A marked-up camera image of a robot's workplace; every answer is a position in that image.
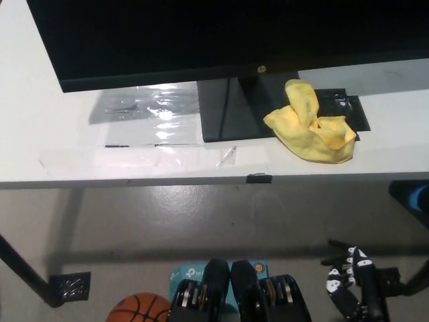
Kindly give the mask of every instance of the basketball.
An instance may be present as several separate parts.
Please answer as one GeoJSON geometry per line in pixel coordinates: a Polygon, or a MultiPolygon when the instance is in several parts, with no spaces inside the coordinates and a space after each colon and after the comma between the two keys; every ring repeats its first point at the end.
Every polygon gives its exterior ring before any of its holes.
{"type": "Polygon", "coordinates": [[[154,293],[138,293],[123,299],[106,322],[167,322],[170,302],[154,293]]]}

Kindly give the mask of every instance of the yellow cloth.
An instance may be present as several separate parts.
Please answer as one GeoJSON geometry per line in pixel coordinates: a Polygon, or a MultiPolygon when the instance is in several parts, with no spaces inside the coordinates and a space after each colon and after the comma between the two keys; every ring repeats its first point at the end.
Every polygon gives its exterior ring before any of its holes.
{"type": "Polygon", "coordinates": [[[312,86],[299,79],[285,85],[290,105],[276,109],[263,121],[283,144],[300,158],[321,163],[350,160],[356,133],[344,116],[319,117],[319,104],[312,86]]]}

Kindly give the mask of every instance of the monitor stand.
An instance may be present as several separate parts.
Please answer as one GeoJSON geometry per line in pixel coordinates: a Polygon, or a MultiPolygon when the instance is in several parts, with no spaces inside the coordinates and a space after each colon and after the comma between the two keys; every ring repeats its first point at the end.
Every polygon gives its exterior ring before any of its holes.
{"type": "MultiPolygon", "coordinates": [[[[294,78],[299,78],[297,72],[198,81],[204,142],[273,137],[263,118],[289,104],[284,85],[294,78]]],[[[356,132],[369,131],[358,97],[348,97],[344,89],[316,90],[316,94],[319,116],[345,115],[356,132]]]]}

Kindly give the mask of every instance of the desk surface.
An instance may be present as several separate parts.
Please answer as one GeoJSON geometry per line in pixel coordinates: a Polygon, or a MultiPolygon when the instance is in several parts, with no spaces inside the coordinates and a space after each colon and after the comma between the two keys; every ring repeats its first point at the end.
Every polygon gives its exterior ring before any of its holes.
{"type": "MultiPolygon", "coordinates": [[[[0,45],[3,188],[244,183],[249,174],[270,174],[273,182],[309,175],[429,178],[429,60],[300,72],[316,88],[359,95],[371,126],[359,134],[351,161],[328,165],[302,161],[275,138],[105,148],[111,124],[89,122],[103,92],[61,91],[25,0],[2,2],[0,45]],[[231,148],[232,158],[219,164],[231,148]]],[[[199,122],[198,114],[188,117],[199,122]]],[[[200,127],[195,135],[200,140],[200,127]]]]}

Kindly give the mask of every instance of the clear plastic bag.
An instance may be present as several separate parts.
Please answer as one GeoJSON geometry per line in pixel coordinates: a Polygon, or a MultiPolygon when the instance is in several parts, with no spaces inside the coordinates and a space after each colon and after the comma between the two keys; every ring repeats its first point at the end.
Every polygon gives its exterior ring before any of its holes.
{"type": "Polygon", "coordinates": [[[195,82],[103,91],[90,123],[109,123],[108,146],[203,144],[195,82]]]}

